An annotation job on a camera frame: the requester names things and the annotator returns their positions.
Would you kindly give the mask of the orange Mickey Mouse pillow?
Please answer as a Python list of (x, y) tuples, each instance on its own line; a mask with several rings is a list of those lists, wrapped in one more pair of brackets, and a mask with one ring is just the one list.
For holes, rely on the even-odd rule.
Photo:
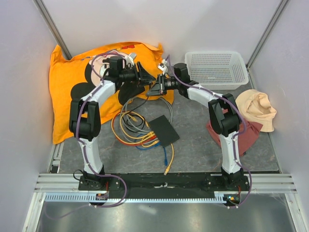
[(100, 82), (97, 76), (101, 67), (108, 67), (103, 60), (108, 58), (105, 52), (121, 55), (136, 53), (135, 62), (153, 77), (161, 74), (158, 65), (162, 62), (164, 49), (162, 44), (153, 46), (142, 42), (120, 42), (107, 44), (67, 60), (61, 47), (57, 45), (51, 53), (49, 90), (54, 111), (53, 143), (59, 144), (73, 136), (69, 130), (70, 103), (90, 93)]

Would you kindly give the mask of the peach bucket hat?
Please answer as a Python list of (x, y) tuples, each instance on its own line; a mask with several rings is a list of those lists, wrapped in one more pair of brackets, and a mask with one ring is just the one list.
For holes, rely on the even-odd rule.
[(271, 106), (268, 95), (255, 89), (248, 89), (236, 98), (241, 115), (250, 122), (262, 125), (261, 132), (273, 132), (273, 119), (277, 110)]

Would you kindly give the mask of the black network switch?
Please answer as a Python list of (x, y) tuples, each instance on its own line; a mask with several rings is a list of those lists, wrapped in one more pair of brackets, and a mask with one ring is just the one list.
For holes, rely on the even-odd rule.
[(171, 145), (180, 139), (165, 115), (161, 115), (149, 122), (151, 130), (155, 133), (162, 147)]

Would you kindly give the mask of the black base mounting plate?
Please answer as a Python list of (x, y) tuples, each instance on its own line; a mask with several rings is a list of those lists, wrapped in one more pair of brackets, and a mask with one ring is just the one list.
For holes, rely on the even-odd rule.
[(99, 177), (82, 174), (78, 190), (119, 191), (133, 189), (192, 189), (215, 191), (248, 191), (249, 179), (243, 172), (224, 173), (127, 173)]

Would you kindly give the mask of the aluminium frame rail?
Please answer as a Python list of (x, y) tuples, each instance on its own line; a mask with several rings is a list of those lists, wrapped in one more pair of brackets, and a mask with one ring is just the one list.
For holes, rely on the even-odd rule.
[[(297, 193), (290, 174), (252, 174), (252, 193)], [(77, 192), (72, 174), (40, 174), (36, 192)]]

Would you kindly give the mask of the white perforated plastic basket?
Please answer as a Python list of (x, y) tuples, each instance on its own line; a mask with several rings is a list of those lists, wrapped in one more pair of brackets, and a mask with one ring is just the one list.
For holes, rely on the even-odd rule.
[(209, 90), (235, 90), (249, 82), (244, 60), (235, 51), (187, 52), (184, 61), (191, 79)]

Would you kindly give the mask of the red folded cloth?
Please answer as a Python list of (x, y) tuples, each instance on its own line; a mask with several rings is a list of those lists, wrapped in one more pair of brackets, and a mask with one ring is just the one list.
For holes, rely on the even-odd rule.
[[(243, 134), (239, 135), (238, 138), (240, 157), (246, 154), (247, 150), (255, 143), (263, 127), (263, 125), (258, 122), (249, 122), (247, 120), (245, 120), (245, 122), (247, 129)], [(215, 133), (210, 122), (206, 124), (206, 129), (216, 144), (221, 147), (219, 135)]]

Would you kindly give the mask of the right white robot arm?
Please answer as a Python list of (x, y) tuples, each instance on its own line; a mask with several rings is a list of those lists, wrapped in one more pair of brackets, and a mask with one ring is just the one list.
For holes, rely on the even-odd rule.
[(235, 98), (232, 94), (218, 94), (205, 89), (190, 79), (185, 63), (174, 65), (173, 76), (160, 74), (147, 91), (146, 96), (163, 96), (169, 90), (178, 90), (187, 99), (196, 101), (208, 108), (211, 127), (219, 135), (222, 149), (220, 183), (226, 190), (248, 190), (250, 182), (244, 175), (239, 160), (238, 134), (241, 124)]

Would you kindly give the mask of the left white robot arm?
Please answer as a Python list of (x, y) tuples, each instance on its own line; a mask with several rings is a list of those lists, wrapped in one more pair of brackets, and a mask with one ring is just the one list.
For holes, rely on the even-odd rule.
[(104, 172), (98, 151), (100, 107), (114, 93), (119, 94), (118, 101), (124, 104), (155, 81), (140, 62), (134, 61), (135, 58), (135, 53), (118, 55), (110, 52), (99, 68), (91, 61), (92, 73), (98, 77), (99, 83), (82, 98), (71, 101), (69, 129), (78, 140), (84, 158), (79, 190), (102, 190), (111, 178)]

